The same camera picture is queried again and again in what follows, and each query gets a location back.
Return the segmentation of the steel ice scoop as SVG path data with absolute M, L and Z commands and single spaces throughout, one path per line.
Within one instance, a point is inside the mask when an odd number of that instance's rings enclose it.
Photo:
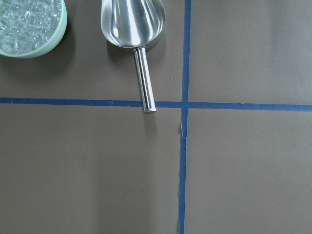
M 101 30 L 109 43 L 134 55 L 144 113 L 156 112 L 146 53 L 161 39 L 165 9 L 161 0 L 104 0 Z

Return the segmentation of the green bowl of ice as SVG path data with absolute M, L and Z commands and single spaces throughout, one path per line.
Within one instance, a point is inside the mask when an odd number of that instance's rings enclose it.
M 63 0 L 2 0 L 0 54 L 35 58 L 54 49 L 67 27 Z

